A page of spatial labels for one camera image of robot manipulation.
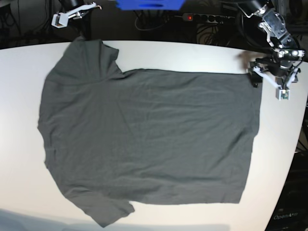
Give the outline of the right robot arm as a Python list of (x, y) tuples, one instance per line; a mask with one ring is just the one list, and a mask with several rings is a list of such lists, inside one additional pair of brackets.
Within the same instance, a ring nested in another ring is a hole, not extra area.
[(59, 2), (62, 8), (58, 14), (64, 15), (68, 19), (81, 19), (93, 10), (102, 9), (97, 3), (86, 3), (84, 0), (60, 0)]

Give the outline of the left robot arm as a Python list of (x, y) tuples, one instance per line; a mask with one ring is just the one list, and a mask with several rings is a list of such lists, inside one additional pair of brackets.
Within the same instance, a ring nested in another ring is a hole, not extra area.
[(247, 17), (260, 18), (259, 29), (266, 34), (271, 55), (257, 58), (249, 64), (251, 76), (260, 76), (271, 81), (270, 72), (280, 81), (272, 85), (279, 90), (287, 90), (300, 71), (306, 51), (301, 49), (296, 39), (288, 32), (284, 18), (268, 6), (267, 0), (236, 0), (235, 4)]

